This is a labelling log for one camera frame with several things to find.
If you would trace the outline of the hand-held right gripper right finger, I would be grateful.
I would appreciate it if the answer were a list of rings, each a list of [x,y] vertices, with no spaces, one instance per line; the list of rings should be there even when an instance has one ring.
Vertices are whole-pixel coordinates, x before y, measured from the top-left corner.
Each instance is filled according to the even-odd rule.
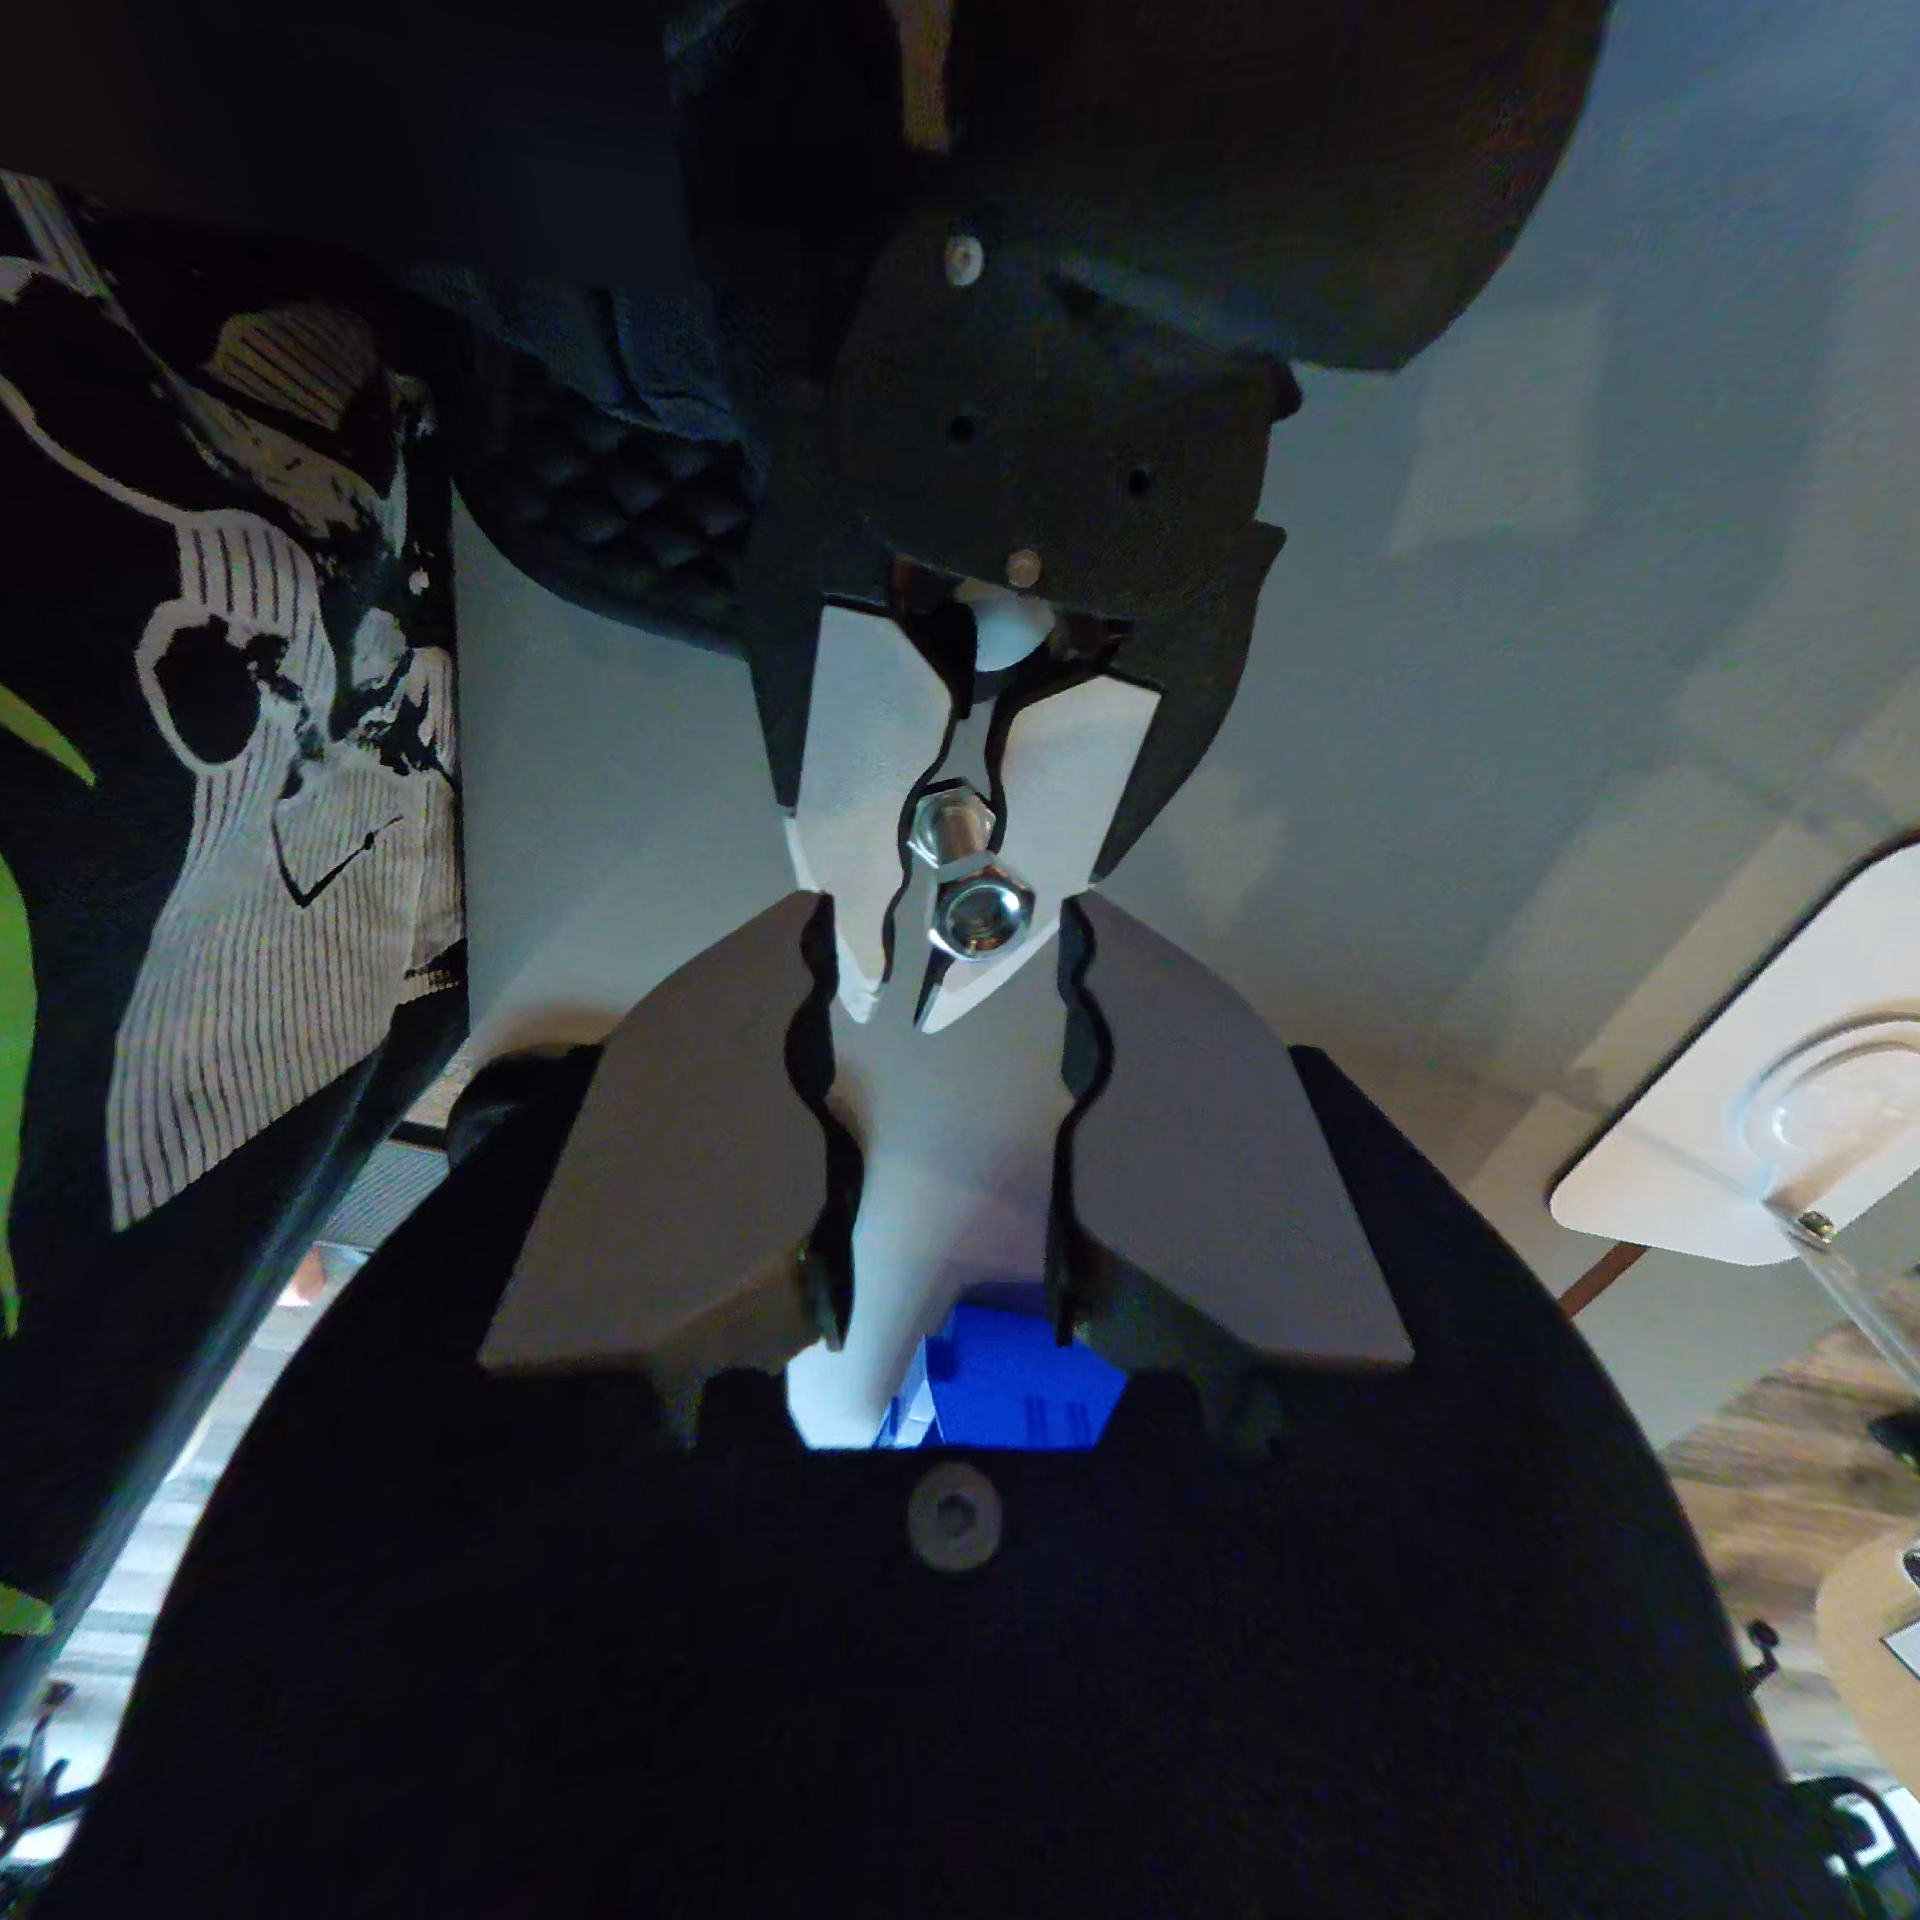
[[[1383,1374],[1413,1342],[1280,1034],[1183,949],[1063,907],[1054,1326],[1114,1365]]]

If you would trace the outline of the black printed t-shirt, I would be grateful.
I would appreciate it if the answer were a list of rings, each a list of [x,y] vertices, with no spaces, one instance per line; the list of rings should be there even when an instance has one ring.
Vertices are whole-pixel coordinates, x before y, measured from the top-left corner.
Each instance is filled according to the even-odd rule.
[[[450,484],[356,260],[4,174],[4,1722],[466,1030]]]

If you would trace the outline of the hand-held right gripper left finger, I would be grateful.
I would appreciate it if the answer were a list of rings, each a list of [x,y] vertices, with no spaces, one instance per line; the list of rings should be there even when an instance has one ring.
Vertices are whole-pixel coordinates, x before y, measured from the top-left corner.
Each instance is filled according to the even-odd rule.
[[[480,1347],[493,1374],[782,1372],[854,1307],[832,900],[796,891],[610,1030]]]

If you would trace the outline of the silver hex bolt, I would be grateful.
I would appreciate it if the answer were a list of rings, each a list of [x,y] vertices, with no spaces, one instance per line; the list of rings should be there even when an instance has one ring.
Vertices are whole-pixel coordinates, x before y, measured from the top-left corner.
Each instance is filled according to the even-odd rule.
[[[988,847],[935,871],[928,942],[951,962],[985,962],[1016,946],[1034,915],[1034,890]]]

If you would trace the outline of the blue plastic bin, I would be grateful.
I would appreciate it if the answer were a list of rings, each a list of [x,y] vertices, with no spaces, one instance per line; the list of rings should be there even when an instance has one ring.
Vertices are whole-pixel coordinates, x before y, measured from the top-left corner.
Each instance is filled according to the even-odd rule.
[[[918,1342],[873,1445],[1088,1452],[1121,1392],[1124,1372],[1045,1318],[960,1303]]]

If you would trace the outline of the person's left forearm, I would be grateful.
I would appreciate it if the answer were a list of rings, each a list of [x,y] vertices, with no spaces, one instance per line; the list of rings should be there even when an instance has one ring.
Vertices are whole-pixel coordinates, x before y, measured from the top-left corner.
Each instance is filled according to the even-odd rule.
[[[4,3],[4,166],[369,259],[615,415],[733,442],[681,5]]]

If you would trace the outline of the round wooden table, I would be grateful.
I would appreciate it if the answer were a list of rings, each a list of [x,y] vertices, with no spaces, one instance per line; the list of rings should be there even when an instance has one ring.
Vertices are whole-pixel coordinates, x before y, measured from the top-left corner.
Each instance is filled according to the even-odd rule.
[[[1815,1592],[1815,1637],[1840,1706],[1881,1768],[1918,1794],[1918,1588],[1903,1523],[1847,1551]]]

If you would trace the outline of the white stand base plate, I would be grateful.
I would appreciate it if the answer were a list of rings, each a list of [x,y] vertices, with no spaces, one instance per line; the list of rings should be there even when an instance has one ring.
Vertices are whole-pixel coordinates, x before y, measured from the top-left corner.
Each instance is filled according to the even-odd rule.
[[[1918,846],[1866,860],[1549,1190],[1556,1226],[1721,1263],[1786,1259],[1918,1168]]]

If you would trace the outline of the grey mesh chair seat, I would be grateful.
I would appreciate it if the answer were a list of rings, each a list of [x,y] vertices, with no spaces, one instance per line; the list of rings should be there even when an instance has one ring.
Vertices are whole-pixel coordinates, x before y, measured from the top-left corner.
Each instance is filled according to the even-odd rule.
[[[314,1239],[368,1258],[441,1186],[445,1156],[426,1144],[381,1143],[354,1174]]]

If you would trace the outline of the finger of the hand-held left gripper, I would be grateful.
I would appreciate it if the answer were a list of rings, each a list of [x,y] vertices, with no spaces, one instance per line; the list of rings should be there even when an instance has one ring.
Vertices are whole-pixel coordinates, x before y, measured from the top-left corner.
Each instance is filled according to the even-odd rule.
[[[1073,679],[993,706],[977,794],[998,816],[991,852],[1034,890],[1034,915],[1016,946],[985,962],[951,962],[928,943],[921,1034],[970,1018],[1060,933],[1097,876],[1158,706],[1154,687],[1127,679]]]
[[[857,1023],[873,1020],[890,973],[904,816],[951,728],[949,685],[890,616],[822,612],[783,840],[799,890],[832,902],[833,992]]]

